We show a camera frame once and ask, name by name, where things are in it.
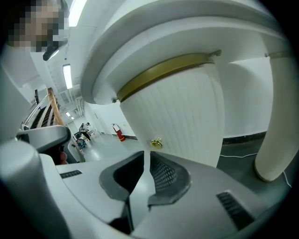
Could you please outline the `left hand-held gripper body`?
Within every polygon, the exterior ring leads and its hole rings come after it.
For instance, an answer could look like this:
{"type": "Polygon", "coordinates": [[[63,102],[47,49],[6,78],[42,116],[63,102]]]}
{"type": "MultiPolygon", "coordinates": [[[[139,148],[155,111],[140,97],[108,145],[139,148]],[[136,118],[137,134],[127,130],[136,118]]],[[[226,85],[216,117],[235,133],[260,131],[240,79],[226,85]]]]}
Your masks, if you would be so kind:
{"type": "Polygon", "coordinates": [[[71,133],[67,127],[58,125],[20,131],[16,138],[30,144],[39,153],[50,156],[54,163],[60,163],[60,153],[65,152],[71,133]]]}

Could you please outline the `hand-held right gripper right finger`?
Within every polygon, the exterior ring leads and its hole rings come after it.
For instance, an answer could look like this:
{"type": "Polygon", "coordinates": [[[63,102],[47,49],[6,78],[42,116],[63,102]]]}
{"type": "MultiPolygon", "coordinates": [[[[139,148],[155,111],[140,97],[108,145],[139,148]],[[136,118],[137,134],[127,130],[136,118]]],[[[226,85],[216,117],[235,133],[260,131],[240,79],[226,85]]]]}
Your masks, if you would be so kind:
{"type": "Polygon", "coordinates": [[[184,158],[151,152],[150,172],[156,192],[132,232],[137,239],[254,239],[279,208],[225,172],[184,158]]]}

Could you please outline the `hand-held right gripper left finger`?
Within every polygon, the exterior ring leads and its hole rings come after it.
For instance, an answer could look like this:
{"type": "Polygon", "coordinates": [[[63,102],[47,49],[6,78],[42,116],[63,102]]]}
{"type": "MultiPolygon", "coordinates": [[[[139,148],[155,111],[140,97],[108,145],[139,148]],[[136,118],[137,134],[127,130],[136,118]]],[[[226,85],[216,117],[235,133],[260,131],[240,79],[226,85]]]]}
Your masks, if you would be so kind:
{"type": "Polygon", "coordinates": [[[56,166],[26,142],[0,144],[0,185],[14,221],[33,228],[21,239],[141,239],[111,226],[125,202],[109,197],[100,174],[99,161],[56,166]]]}

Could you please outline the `white large drawer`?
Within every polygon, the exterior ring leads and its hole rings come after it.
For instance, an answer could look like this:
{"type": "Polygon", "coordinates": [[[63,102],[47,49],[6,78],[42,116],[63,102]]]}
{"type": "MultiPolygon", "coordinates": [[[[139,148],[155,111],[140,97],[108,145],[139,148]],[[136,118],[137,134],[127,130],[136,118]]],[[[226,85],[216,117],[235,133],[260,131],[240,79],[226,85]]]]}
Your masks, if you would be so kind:
{"type": "Polygon", "coordinates": [[[159,152],[216,167],[225,126],[224,97],[215,64],[166,77],[120,104],[142,146],[161,139],[159,152]]]}

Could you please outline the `white curved desk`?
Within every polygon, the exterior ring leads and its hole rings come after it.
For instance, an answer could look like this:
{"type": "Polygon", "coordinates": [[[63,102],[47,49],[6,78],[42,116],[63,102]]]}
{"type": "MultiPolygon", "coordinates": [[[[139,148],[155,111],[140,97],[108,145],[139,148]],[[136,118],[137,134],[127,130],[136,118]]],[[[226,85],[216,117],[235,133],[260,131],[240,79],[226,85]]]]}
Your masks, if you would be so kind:
{"type": "Polygon", "coordinates": [[[231,63],[293,54],[278,21],[254,0],[129,0],[88,55],[82,97],[109,104],[140,73],[195,53],[210,55],[220,71],[231,63]]]}

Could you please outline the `gold cabinet knob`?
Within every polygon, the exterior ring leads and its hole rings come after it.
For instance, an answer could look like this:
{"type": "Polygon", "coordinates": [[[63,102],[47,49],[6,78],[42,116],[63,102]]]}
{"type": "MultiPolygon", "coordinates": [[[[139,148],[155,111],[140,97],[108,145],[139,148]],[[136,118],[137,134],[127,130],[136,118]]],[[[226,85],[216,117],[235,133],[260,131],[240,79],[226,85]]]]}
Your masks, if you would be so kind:
{"type": "Polygon", "coordinates": [[[154,139],[154,140],[151,140],[151,146],[153,147],[153,148],[156,148],[156,149],[161,149],[161,148],[163,148],[163,144],[162,144],[162,138],[160,138],[160,137],[158,137],[158,138],[156,138],[156,139],[154,139]]]}

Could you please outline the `red fire extinguisher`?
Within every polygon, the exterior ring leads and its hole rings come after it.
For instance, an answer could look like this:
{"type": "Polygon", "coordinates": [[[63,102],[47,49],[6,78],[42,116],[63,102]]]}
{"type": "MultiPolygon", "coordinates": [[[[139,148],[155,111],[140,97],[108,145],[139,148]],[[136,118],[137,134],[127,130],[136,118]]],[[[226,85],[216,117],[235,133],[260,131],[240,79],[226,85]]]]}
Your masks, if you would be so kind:
{"type": "Polygon", "coordinates": [[[115,123],[112,124],[113,130],[115,131],[117,137],[119,138],[120,141],[125,141],[125,136],[123,135],[121,129],[119,126],[115,123]]]}

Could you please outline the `dark wooden slatted frame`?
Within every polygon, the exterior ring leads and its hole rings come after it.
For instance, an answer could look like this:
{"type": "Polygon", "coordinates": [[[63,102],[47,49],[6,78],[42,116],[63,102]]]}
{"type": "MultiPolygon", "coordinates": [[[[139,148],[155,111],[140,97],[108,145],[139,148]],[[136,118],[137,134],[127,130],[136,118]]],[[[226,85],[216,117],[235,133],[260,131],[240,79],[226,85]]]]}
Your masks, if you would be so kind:
{"type": "Polygon", "coordinates": [[[19,130],[24,131],[60,124],[59,121],[56,123],[60,115],[59,108],[60,105],[51,88],[47,90],[42,99],[39,98],[39,92],[35,89],[29,113],[21,123],[19,130]]]}

